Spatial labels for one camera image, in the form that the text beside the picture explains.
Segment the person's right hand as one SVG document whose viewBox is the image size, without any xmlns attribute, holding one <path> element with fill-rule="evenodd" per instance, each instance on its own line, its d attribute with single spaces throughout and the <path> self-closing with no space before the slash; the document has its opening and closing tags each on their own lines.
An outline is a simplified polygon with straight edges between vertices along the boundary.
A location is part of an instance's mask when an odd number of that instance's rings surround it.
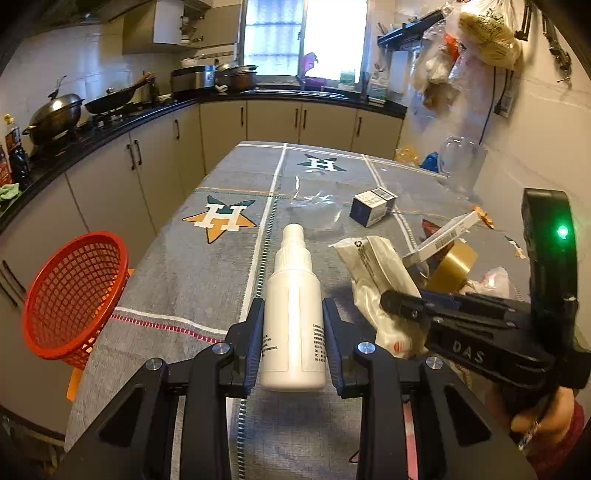
<svg viewBox="0 0 591 480">
<path fill-rule="evenodd" d="M 526 434 L 538 415 L 534 409 L 509 414 L 501 391 L 493 386 L 487 392 L 485 405 L 508 433 Z M 585 424 L 583 407 L 576 401 L 572 389 L 560 387 L 547 413 L 526 447 L 526 457 L 540 479 L 549 477 L 564 462 L 576 444 Z"/>
</svg>

